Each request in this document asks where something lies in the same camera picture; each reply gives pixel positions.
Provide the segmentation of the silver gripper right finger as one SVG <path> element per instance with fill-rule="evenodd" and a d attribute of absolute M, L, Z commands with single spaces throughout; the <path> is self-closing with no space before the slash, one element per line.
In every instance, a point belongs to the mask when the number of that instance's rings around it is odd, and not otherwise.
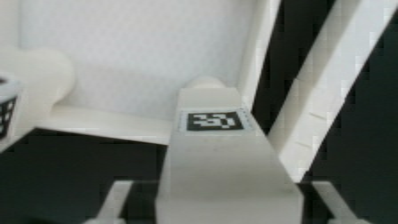
<path fill-rule="evenodd" d="M 332 183 L 328 181 L 314 181 L 311 185 L 332 213 L 327 224 L 373 224 L 357 217 Z"/>

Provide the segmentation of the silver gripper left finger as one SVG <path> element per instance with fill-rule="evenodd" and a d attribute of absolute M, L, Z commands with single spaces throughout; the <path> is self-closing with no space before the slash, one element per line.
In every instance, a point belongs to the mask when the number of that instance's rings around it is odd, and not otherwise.
<path fill-rule="evenodd" d="M 133 186 L 131 180 L 115 181 L 106 193 L 97 215 L 81 224 L 126 224 L 121 217 L 128 194 Z"/>

